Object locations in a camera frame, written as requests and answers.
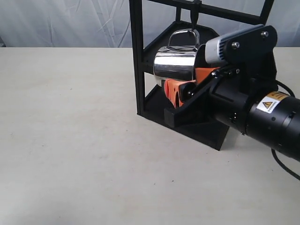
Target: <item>yellow warning sticker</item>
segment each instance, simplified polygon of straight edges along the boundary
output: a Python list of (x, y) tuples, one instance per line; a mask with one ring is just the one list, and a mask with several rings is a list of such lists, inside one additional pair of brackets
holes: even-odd
[(266, 113), (272, 113), (276, 106), (286, 97), (289, 97), (289, 95), (278, 91), (271, 92), (261, 100), (256, 108)]
[(268, 97), (278, 100), (278, 101), (282, 101), (283, 99), (285, 99), (286, 97), (289, 97), (289, 95), (279, 92), (279, 91), (274, 91), (271, 92), (270, 94), (267, 95)]

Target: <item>mug handle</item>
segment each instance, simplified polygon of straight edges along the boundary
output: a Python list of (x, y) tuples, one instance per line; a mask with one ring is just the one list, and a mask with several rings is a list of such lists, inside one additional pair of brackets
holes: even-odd
[(185, 33), (192, 33), (195, 37), (195, 49), (199, 49), (200, 48), (200, 34), (199, 34), (199, 31), (197, 31), (196, 29), (184, 29), (184, 30), (178, 30), (176, 32), (174, 32), (171, 36), (170, 36), (170, 39), (169, 39), (169, 43), (167, 45), (167, 48), (170, 47), (170, 44), (171, 44), (171, 41), (172, 41), (172, 38), (177, 35), (177, 34), (185, 34)]

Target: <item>black cable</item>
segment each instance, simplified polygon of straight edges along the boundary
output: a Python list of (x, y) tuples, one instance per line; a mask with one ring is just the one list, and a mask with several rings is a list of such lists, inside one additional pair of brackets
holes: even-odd
[[(293, 92), (289, 87), (287, 87), (285, 84), (283, 84), (283, 83), (281, 83), (280, 81), (277, 81), (277, 80), (276, 80), (276, 83), (277, 83), (280, 87), (284, 88), (284, 89), (290, 94), (290, 96), (295, 97), (294, 92)], [(284, 165), (284, 164), (279, 160), (279, 158), (278, 158), (278, 156), (277, 156), (277, 154), (276, 154), (276, 151), (275, 151), (274, 149), (271, 149), (271, 151), (272, 151), (272, 155), (273, 155), (275, 161), (276, 161), (276, 162), (277, 162), (277, 163), (278, 163), (278, 164), (279, 164), (286, 172), (288, 172), (288, 173), (289, 173), (290, 175), (292, 175), (294, 178), (300, 180), (300, 176), (299, 176), (298, 174), (296, 174), (294, 171), (292, 171), (292, 170), (290, 170), (289, 168), (287, 168), (286, 165)]]

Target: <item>white curtain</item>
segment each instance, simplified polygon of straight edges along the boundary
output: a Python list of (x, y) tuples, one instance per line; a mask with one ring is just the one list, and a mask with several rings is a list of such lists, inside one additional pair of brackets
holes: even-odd
[[(203, 0), (204, 4), (259, 15), (264, 0)], [(300, 46), (300, 0), (276, 0), (267, 24), (278, 46)], [(145, 45), (174, 21), (175, 8), (143, 0)], [(183, 11), (182, 19), (189, 21)], [(219, 34), (240, 22), (200, 15), (198, 24)], [(0, 37), (14, 47), (130, 47), (128, 0), (0, 0)]]

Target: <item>black metal frame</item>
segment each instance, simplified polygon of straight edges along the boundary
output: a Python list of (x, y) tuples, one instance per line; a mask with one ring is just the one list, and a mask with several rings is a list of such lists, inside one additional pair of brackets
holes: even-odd
[[(153, 74), (153, 59), (154, 54), (158, 50), (158, 48), (164, 46), (170, 34), (175, 30), (179, 30), (179, 28), (193, 27), (195, 29), (201, 30), (202, 33), (207, 33), (206, 38), (202, 40), (203, 43), (205, 43), (209, 39), (217, 37), (218, 34), (213, 29), (196, 25), (199, 13), (253, 25), (266, 24), (274, 0), (265, 0), (260, 16), (205, 5), (202, 4), (202, 1), (200, 0), (149, 1), (176, 7), (176, 16), (175, 21), (147, 47), (144, 48), (142, 0), (129, 0), (137, 114), (168, 127), (164, 122), (163, 113), (165, 108), (172, 107), (172, 105), (170, 104), (168, 99), (164, 97), (161, 88), (155, 86), (153, 90), (147, 96), (145, 96), (144, 73), (146, 72)], [(192, 23), (181, 21), (181, 9), (187, 9), (191, 11)], [(197, 141), (200, 141), (208, 146), (211, 146), (217, 150), (220, 150), (224, 138), (227, 134), (228, 126), (217, 121), (209, 121), (203, 124), (195, 124), (191, 126), (171, 129), (183, 135), (191, 137)]]

